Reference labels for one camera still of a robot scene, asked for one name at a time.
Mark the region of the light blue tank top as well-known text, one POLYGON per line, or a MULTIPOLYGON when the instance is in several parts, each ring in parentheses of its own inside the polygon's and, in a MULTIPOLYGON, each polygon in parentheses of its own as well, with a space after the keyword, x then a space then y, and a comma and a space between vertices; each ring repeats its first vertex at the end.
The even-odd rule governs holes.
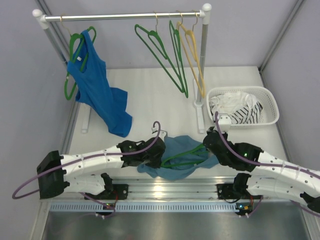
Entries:
MULTIPOLYGON (((192 139, 188 135, 180 135, 176 137, 167 136, 164 139, 164 143, 166 149, 161 158, 161 162, 163 162, 166 158, 187 152, 202 144, 201 142, 192 139)), ((210 169, 219 164, 217 157, 209 152, 208 154, 203 154, 199 157, 195 156, 194 158, 192 158, 192 156, 188 156, 187 159, 203 160, 203 162, 197 165, 183 165, 170 168, 164 168, 161 166, 160 168, 152 168, 146 166, 145 164, 141 164, 137 167, 137 171, 139 173, 146 173, 152 178, 160 177, 165 180, 176 181, 187 178, 198 169, 210 169)))

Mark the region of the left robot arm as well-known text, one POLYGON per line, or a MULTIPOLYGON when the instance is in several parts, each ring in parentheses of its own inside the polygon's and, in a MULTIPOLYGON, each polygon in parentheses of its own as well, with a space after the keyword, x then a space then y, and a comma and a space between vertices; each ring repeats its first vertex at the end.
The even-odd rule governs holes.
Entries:
POLYGON ((159 168, 166 150, 162 136, 148 141, 125 140, 96 152, 61 155, 49 152, 36 171, 40 199, 51 199, 63 193, 85 193, 103 199, 113 194, 113 184, 107 170, 146 165, 159 168))

